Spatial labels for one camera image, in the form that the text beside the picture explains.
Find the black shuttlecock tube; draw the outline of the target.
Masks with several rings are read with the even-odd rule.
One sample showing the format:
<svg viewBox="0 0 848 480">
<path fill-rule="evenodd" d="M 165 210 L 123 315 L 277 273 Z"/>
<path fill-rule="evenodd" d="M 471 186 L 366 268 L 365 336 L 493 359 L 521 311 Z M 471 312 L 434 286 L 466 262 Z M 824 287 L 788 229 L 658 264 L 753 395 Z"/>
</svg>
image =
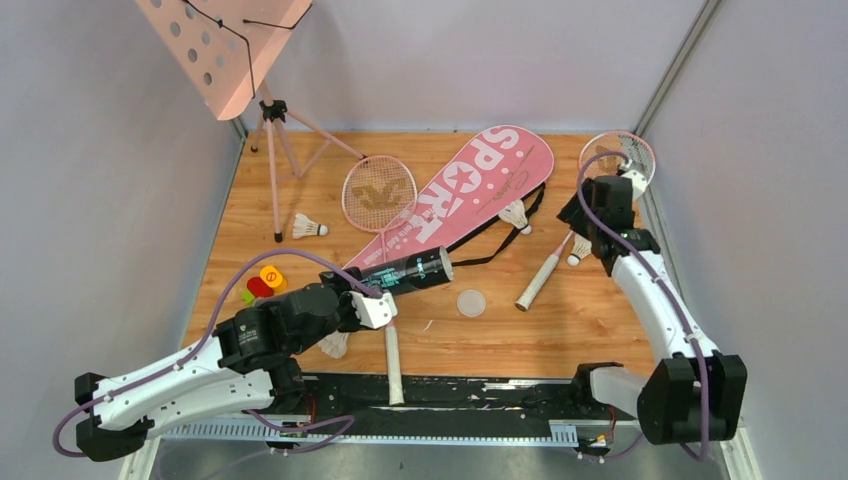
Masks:
<svg viewBox="0 0 848 480">
<path fill-rule="evenodd" d="M 443 246 L 364 269 L 351 267 L 347 272 L 366 286 L 389 291 L 393 296 L 444 285 L 454 279 L 453 266 Z"/>
</svg>

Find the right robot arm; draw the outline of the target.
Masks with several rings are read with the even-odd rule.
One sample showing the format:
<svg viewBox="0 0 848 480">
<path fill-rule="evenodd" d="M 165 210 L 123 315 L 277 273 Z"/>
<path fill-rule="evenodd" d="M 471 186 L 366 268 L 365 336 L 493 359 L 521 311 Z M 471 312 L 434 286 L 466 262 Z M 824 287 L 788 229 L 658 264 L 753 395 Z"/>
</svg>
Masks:
<svg viewBox="0 0 848 480">
<path fill-rule="evenodd" d="M 612 406 L 638 420 L 654 445 L 735 437 L 748 378 L 738 355 L 724 355 L 700 329 L 671 283 L 652 233 L 635 226 L 633 183 L 585 179 L 558 219 L 591 242 L 639 319 L 657 362 L 648 376 L 617 362 L 581 364 L 571 403 L 584 417 Z"/>
</svg>

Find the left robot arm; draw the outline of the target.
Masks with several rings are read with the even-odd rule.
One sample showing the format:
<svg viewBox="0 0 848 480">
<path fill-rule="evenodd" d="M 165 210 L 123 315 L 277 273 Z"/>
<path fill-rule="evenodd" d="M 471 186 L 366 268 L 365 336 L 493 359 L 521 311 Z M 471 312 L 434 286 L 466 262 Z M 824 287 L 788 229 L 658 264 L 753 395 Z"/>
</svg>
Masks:
<svg viewBox="0 0 848 480">
<path fill-rule="evenodd" d="M 325 274 L 319 283 L 238 311 L 205 341 L 146 367 L 113 377 L 78 376 L 75 399 L 85 416 L 75 426 L 77 448 L 105 462 L 196 419 L 298 411 L 307 388 L 297 356 L 337 330 L 359 329 L 356 303 L 364 297 Z"/>
</svg>

